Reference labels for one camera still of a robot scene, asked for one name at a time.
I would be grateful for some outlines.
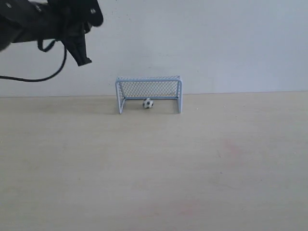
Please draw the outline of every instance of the small soccer ball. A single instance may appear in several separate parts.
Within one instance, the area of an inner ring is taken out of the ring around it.
[[[143,108],[144,109],[149,109],[149,108],[152,108],[153,107],[153,105],[154,105],[154,101],[153,100],[151,100],[150,98],[147,98],[147,99],[145,99],[144,101],[143,101]]]

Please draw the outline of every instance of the miniature soccer goal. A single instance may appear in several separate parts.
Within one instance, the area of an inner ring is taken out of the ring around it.
[[[119,113],[122,114],[126,100],[177,100],[182,112],[183,83],[180,76],[169,77],[118,77],[115,82]]]

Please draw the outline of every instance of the wire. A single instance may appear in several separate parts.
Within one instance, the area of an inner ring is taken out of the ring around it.
[[[66,20],[66,22],[64,24],[64,40],[66,39],[67,24],[68,24],[68,19]],[[42,40],[39,40],[38,41],[39,49],[41,51],[48,52],[54,46],[55,40],[53,42],[51,42],[51,44],[45,49],[42,48],[42,44],[43,44]],[[64,56],[63,56],[62,64],[61,64],[60,68],[55,73],[53,73],[51,76],[48,76],[48,77],[45,77],[45,78],[39,78],[39,79],[27,79],[27,78],[17,78],[17,77],[10,77],[10,76],[0,76],[0,79],[14,80],[14,81],[28,82],[28,83],[37,83],[37,82],[44,82],[44,81],[47,81],[47,80],[54,78],[55,76],[60,74],[60,72],[63,70],[65,63],[66,63],[66,60],[67,60],[67,48],[64,44],[63,44],[63,47],[64,47]]]

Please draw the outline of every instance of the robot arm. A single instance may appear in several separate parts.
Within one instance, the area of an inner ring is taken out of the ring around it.
[[[43,40],[61,41],[78,66],[91,63],[87,57],[85,34],[103,24],[97,0],[0,0],[0,52],[11,43],[37,41],[47,52],[54,42],[43,48]]]

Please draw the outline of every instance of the black and white ball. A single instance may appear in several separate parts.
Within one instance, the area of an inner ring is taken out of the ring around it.
[[[152,108],[153,107],[153,105],[154,105],[154,101],[153,100],[151,100],[150,98],[147,98],[147,99],[145,99],[144,101],[143,101],[143,108],[144,109],[149,109],[149,108]]]

